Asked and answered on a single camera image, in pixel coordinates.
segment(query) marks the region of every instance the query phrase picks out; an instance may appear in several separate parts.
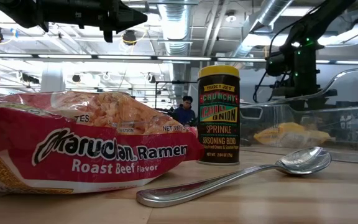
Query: yellow object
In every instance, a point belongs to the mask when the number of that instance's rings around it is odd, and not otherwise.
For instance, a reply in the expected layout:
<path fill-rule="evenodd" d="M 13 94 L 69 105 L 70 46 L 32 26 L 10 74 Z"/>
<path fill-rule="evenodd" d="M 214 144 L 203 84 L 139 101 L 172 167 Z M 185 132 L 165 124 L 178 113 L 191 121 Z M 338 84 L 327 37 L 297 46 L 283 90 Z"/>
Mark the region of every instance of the yellow object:
<path fill-rule="evenodd" d="M 198 72 L 198 78 L 207 77 L 209 75 L 233 75 L 240 78 L 239 70 L 230 65 L 212 65 Z"/>
<path fill-rule="evenodd" d="M 276 128 L 268 128 L 254 135 L 258 142 L 275 147 L 303 148 L 318 146 L 330 136 L 322 131 L 307 130 L 296 123 L 282 123 Z"/>

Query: wooden tabletop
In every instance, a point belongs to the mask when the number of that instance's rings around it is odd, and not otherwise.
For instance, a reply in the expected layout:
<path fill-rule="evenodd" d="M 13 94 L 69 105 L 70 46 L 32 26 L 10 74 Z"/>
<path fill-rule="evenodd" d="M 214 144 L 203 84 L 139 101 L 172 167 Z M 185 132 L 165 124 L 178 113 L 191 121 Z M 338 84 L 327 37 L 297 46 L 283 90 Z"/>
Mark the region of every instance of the wooden tabletop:
<path fill-rule="evenodd" d="M 82 195 L 0 195 L 0 224 L 351 223 L 358 224 L 358 164 L 333 162 L 307 177 L 268 170 L 192 202 L 149 208 L 140 189 L 185 184 L 241 168 L 274 163 L 280 156 L 241 152 L 241 165 L 184 162 L 137 189 Z"/>

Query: ramen noodle bag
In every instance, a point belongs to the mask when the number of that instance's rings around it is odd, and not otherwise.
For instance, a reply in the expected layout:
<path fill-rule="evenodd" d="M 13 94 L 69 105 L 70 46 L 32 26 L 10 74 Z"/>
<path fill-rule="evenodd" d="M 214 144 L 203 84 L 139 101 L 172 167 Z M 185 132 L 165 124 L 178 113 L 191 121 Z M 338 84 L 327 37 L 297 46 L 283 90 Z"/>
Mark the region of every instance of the ramen noodle bag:
<path fill-rule="evenodd" d="M 258 142 L 274 147 L 303 148 L 318 146 L 330 136 L 322 131 L 307 130 L 296 123 L 282 123 L 254 135 Z"/>
<path fill-rule="evenodd" d="M 137 187 L 202 155 L 194 133 L 125 93 L 0 98 L 0 192 Z"/>

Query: ventilation duct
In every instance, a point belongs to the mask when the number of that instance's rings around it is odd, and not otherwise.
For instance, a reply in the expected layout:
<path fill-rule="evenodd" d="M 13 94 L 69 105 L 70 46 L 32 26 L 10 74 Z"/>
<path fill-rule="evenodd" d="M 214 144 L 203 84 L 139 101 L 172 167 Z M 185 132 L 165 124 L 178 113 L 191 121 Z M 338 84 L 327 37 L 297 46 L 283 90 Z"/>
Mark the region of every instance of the ventilation duct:
<path fill-rule="evenodd" d="M 265 26 L 272 26 L 274 22 L 281 16 L 284 10 L 293 2 L 293 0 L 265 0 L 260 11 L 247 16 L 246 22 L 243 26 L 242 43 L 230 57 L 243 58 L 248 55 L 253 46 L 247 44 L 247 36 L 251 33 Z M 238 69 L 244 68 L 243 63 L 232 63 Z"/>
<path fill-rule="evenodd" d="M 171 56 L 187 56 L 189 54 L 189 44 L 175 42 L 176 40 L 186 40 L 189 33 L 190 6 L 182 4 L 159 4 L 158 9 L 162 18 L 162 33 L 166 40 L 172 42 L 165 43 L 165 49 Z M 172 80 L 184 80 L 186 64 L 170 64 L 170 76 Z M 175 96 L 181 99 L 183 91 L 181 88 L 174 87 Z"/>

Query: stainless steel spoon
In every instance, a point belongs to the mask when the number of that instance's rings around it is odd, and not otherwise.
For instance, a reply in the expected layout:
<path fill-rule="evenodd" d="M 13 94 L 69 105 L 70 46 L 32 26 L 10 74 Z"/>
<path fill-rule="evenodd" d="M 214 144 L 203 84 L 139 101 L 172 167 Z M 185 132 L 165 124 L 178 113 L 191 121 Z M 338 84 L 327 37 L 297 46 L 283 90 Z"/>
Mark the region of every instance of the stainless steel spoon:
<path fill-rule="evenodd" d="M 191 184 L 141 190 L 136 193 L 136 200 L 146 206 L 162 208 L 188 202 L 211 193 L 238 179 L 260 171 L 276 169 L 290 175 L 307 175 L 319 172 L 331 163 L 331 155 L 322 147 L 310 147 L 288 154 L 275 165 L 262 165 L 246 168 L 231 174 L 222 175 Z"/>

